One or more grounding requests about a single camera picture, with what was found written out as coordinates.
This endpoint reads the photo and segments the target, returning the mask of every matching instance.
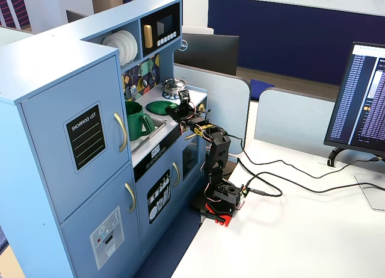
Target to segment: black monitor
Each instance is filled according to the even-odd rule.
[[[83,14],[80,14],[80,13],[77,13],[77,12],[74,12],[71,10],[66,10],[66,13],[67,13],[68,23],[74,22],[74,21],[77,21],[79,19],[87,17],[86,15],[83,15]]]
[[[239,36],[183,34],[174,62],[213,72],[236,74]]]
[[[385,155],[385,46],[354,43],[324,144]]]

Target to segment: green plate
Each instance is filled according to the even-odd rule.
[[[167,116],[166,107],[169,105],[176,105],[176,103],[169,102],[167,100],[157,100],[146,105],[146,110],[153,114],[159,114],[161,116]]]

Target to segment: dell logo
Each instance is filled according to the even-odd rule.
[[[182,39],[182,46],[179,48],[180,51],[185,51],[187,50],[188,43],[186,40]]]

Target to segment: silver pot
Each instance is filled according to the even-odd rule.
[[[164,92],[170,94],[179,94],[181,90],[185,90],[187,86],[187,79],[170,78],[163,82]]]

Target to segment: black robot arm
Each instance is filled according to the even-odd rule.
[[[176,122],[190,128],[192,132],[211,144],[203,172],[208,182],[205,195],[206,191],[209,191],[213,199],[206,196],[208,199],[206,208],[209,212],[224,218],[223,224],[227,226],[240,204],[243,191],[243,185],[238,188],[223,178],[223,169],[229,159],[231,139],[223,128],[211,124],[208,119],[196,112],[195,107],[190,105],[188,90],[180,91],[179,98],[180,105],[169,106],[166,112]]]

